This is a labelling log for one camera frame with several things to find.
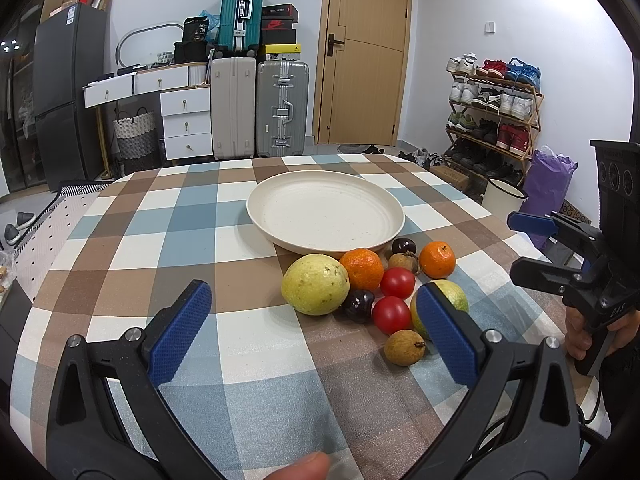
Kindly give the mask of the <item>right hand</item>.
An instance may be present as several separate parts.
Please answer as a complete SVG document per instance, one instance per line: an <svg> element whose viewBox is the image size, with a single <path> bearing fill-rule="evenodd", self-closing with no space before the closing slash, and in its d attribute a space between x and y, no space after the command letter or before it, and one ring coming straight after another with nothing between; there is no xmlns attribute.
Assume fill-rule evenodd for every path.
<svg viewBox="0 0 640 480"><path fill-rule="evenodd" d="M630 310L625 316L608 326L608 330L614 334L613 341L606 354L624 348L635 336L637 336L640 323L638 310ZM592 338L585 329L586 320L575 308L565 309L565 348L577 361L581 361L592 345Z"/></svg>

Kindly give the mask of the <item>left hand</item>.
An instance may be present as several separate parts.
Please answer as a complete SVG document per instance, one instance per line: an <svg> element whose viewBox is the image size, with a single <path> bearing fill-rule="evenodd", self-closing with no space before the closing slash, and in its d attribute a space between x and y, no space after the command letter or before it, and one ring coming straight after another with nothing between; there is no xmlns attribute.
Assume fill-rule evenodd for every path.
<svg viewBox="0 0 640 480"><path fill-rule="evenodd" d="M330 466L330 458L326 453L314 452L273 471L265 480L326 480Z"/></svg>

